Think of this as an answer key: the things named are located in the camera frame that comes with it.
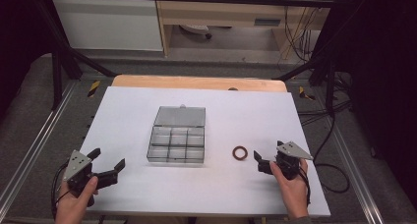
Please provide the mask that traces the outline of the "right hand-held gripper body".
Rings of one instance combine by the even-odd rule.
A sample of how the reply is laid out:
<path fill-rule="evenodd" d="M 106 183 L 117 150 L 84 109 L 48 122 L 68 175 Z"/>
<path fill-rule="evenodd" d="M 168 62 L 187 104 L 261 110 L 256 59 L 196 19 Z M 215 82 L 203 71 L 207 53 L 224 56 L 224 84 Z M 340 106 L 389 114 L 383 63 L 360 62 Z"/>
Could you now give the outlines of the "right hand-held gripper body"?
<path fill-rule="evenodd" d="M 276 147 L 276 164 L 287 180 L 293 180 L 300 171 L 300 159 L 313 160 L 314 157 L 293 141 Z"/>

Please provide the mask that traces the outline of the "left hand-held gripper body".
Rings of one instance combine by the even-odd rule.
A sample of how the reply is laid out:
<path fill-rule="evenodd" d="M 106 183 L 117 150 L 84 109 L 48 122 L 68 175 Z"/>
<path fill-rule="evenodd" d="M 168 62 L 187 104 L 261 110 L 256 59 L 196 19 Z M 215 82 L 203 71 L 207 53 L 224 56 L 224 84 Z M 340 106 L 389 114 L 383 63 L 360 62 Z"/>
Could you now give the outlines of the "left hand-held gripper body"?
<path fill-rule="evenodd" d="M 93 160 L 79 151 L 72 152 L 63 175 L 63 180 L 67 183 L 72 195 L 79 196 L 85 188 L 92 174 L 92 162 Z"/>

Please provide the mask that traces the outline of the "person's right hand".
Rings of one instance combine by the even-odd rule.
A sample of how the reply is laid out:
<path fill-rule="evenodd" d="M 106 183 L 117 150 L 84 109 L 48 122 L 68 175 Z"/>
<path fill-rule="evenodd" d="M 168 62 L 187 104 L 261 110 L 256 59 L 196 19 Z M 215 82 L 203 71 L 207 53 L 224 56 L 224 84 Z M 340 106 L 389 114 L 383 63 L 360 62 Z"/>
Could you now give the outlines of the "person's right hand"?
<path fill-rule="evenodd" d="M 303 177 L 298 175 L 292 180 L 287 180 L 273 161 L 269 164 L 269 167 L 279 185 L 289 219 L 295 220 L 307 217 L 309 215 L 307 204 L 308 188 Z"/>

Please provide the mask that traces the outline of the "person's left hand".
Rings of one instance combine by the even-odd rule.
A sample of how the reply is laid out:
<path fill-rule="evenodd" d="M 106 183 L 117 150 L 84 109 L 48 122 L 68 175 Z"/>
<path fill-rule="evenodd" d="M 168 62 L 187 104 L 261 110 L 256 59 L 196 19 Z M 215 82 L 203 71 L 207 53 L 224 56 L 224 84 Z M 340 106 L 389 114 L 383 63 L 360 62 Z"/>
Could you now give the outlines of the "person's left hand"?
<path fill-rule="evenodd" d="M 83 220 L 89 199 L 97 194 L 96 186 L 98 179 L 92 177 L 89 179 L 85 188 L 79 196 L 73 196 L 68 188 L 68 185 L 65 181 L 61 183 L 60 197 L 61 199 L 57 204 L 57 213 L 55 220 L 70 218 L 70 219 L 79 219 Z"/>

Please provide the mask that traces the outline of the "yellow black tape marker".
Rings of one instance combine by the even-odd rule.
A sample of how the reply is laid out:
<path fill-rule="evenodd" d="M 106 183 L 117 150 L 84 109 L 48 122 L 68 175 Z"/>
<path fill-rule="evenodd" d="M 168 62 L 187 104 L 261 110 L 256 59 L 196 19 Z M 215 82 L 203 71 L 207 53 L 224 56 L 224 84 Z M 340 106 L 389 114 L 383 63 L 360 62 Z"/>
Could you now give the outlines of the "yellow black tape marker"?
<path fill-rule="evenodd" d="M 89 89 L 89 92 L 88 92 L 88 97 L 93 97 L 94 96 L 94 94 L 95 94 L 96 90 L 98 89 L 99 85 L 100 85 L 100 81 L 94 81 L 92 83 L 92 85 Z"/>
<path fill-rule="evenodd" d="M 299 86 L 299 97 L 307 98 L 309 100 L 316 100 L 316 97 L 314 95 L 307 94 L 304 87 L 302 86 Z"/>

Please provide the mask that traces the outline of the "clear plastic compartment box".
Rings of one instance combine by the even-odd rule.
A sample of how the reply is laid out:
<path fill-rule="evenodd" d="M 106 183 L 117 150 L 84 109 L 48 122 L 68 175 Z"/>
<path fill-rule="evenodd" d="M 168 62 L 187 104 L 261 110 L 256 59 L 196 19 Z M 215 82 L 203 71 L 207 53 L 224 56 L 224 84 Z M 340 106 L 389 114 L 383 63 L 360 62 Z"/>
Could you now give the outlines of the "clear plastic compartment box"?
<path fill-rule="evenodd" d="M 206 108 L 160 106 L 152 125 L 149 162 L 203 163 Z"/>

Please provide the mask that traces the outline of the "wooden board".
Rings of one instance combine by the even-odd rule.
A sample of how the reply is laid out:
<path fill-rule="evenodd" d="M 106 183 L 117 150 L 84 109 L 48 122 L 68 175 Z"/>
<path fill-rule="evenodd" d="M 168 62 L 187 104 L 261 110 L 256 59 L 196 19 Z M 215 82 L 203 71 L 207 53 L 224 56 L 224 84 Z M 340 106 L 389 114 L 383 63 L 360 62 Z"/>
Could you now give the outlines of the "wooden board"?
<path fill-rule="evenodd" d="M 120 75 L 114 78 L 112 86 L 222 89 L 240 91 L 286 92 L 282 81 L 235 78 L 171 77 Z"/>

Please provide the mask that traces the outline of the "black curtain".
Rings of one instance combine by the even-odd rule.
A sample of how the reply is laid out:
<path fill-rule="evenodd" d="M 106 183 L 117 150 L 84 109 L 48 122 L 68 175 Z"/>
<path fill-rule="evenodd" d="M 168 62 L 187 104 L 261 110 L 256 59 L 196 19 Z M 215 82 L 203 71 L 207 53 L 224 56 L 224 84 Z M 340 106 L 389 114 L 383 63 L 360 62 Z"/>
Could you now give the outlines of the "black curtain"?
<path fill-rule="evenodd" d="M 369 143 L 417 210 L 417 0 L 337 0 L 318 48 L 338 41 L 335 66 L 353 79 Z"/>
<path fill-rule="evenodd" d="M 50 51 L 45 30 L 31 0 L 0 0 L 0 118 L 30 69 Z"/>

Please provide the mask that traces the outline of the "white cabinet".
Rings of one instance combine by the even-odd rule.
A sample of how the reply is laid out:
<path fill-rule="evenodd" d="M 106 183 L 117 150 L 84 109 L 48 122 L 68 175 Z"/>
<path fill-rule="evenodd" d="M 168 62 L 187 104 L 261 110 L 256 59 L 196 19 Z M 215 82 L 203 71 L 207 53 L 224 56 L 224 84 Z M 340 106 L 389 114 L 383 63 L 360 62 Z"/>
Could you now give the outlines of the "white cabinet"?
<path fill-rule="evenodd" d="M 73 48 L 163 49 L 156 6 L 135 0 L 53 0 Z"/>

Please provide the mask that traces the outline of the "office chair base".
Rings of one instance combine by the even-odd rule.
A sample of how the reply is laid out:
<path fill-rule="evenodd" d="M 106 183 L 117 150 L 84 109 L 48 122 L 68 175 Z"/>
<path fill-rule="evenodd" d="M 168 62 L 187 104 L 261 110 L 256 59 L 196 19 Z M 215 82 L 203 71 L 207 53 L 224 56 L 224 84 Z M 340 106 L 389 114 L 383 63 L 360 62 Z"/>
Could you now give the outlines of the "office chair base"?
<path fill-rule="evenodd" d="M 211 39 L 211 33 L 207 26 L 181 25 L 181 28 L 191 33 L 203 35 L 206 39 Z"/>

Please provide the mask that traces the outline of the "light wooden desk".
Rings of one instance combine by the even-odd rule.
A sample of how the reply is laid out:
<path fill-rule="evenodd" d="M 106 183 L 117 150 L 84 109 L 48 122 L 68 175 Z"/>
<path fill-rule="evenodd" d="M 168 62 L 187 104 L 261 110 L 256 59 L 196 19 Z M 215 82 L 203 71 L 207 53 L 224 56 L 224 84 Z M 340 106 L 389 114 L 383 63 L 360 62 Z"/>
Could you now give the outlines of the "light wooden desk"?
<path fill-rule="evenodd" d="M 168 53 L 172 28 L 176 25 L 270 28 L 284 59 L 295 55 L 295 42 L 303 32 L 320 30 L 328 8 L 304 8 L 220 4 L 156 3 L 163 52 Z"/>

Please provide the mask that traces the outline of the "aluminium floor rail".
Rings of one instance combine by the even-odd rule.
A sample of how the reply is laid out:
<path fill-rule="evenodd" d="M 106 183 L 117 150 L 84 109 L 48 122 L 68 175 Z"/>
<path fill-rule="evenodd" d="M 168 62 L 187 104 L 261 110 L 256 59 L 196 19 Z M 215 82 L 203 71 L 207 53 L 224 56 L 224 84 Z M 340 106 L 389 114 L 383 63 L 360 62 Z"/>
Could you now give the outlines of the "aluminium floor rail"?
<path fill-rule="evenodd" d="M 40 155 L 44 145 L 46 144 L 49 136 L 51 135 L 56 123 L 60 119 L 63 110 L 69 102 L 74 88 L 78 84 L 78 81 L 70 81 L 62 93 L 62 101 L 58 104 L 57 108 L 52 110 L 42 125 L 40 131 L 36 135 L 36 138 L 31 143 L 29 150 L 20 163 L 19 167 L 15 171 L 12 179 L 3 190 L 0 195 L 0 220 L 3 219 L 13 204 L 17 194 L 19 193 L 23 183 L 25 182 L 31 168 L 37 157 Z"/>
<path fill-rule="evenodd" d="M 384 224 L 384 218 L 382 217 L 379 208 L 371 195 L 358 165 L 349 151 L 348 144 L 346 143 L 337 124 L 333 125 L 332 140 L 334 141 L 340 159 L 346 168 L 346 173 L 350 178 L 351 186 L 361 204 L 363 213 L 367 218 L 368 223 Z"/>

